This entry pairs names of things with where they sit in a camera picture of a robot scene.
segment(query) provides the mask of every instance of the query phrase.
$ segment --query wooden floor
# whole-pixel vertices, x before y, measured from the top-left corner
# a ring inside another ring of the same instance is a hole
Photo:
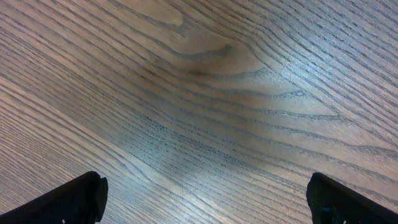
[[[395,0],[1,0],[0,213],[85,173],[102,223],[398,212]]]

